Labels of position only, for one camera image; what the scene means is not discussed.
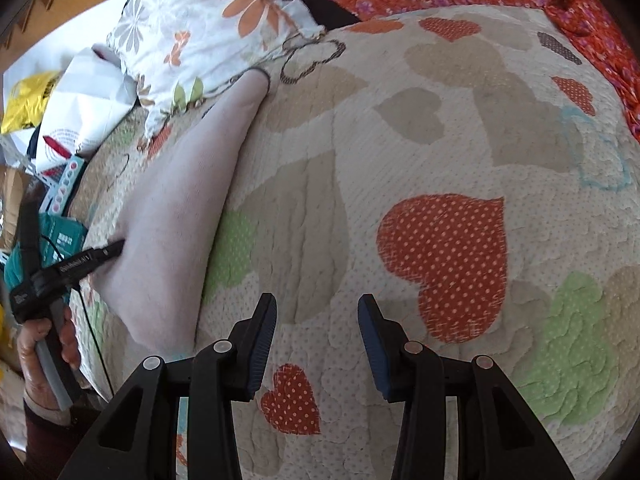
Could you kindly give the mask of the person's left hand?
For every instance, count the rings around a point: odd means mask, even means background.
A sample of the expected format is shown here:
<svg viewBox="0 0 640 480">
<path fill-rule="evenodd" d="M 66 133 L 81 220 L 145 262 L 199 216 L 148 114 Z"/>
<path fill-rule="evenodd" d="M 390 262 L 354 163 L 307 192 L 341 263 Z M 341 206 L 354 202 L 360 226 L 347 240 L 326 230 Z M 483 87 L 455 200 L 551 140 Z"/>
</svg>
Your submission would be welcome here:
<svg viewBox="0 0 640 480">
<path fill-rule="evenodd" d="M 42 408 L 58 411 L 60 409 L 58 401 L 49 385 L 46 375 L 43 373 L 36 351 L 36 345 L 46 338 L 51 327 L 51 321 L 46 318 L 27 321 L 18 333 L 17 353 L 24 375 L 25 390 L 28 396 L 35 404 L 38 404 Z M 73 370 L 78 370 L 80 365 L 80 352 L 70 309 L 65 310 L 64 323 L 58 331 L 58 336 L 62 344 L 62 359 Z"/>
</svg>

